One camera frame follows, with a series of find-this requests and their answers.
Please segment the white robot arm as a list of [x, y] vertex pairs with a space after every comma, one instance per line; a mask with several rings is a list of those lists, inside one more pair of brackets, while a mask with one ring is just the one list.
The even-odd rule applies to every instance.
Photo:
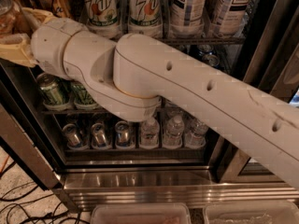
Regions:
[[100, 106], [121, 119], [151, 117], [164, 97], [203, 121], [280, 179], [299, 189], [299, 111], [152, 37], [112, 41], [68, 18], [1, 13], [1, 56], [80, 82]]

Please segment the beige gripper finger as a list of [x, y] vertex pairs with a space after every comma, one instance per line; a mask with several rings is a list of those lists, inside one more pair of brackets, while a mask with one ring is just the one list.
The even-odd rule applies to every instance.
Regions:
[[51, 12], [43, 9], [24, 7], [22, 13], [33, 31], [55, 19], [55, 16]]
[[0, 58], [26, 67], [35, 67], [37, 61], [27, 34], [6, 35], [0, 38]]

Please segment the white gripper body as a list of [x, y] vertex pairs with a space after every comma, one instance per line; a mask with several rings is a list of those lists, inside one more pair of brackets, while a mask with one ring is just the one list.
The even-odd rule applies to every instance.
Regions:
[[31, 49], [39, 67], [47, 74], [69, 80], [64, 70], [64, 50], [81, 31], [87, 31], [87, 27], [68, 18], [47, 21], [34, 31]]

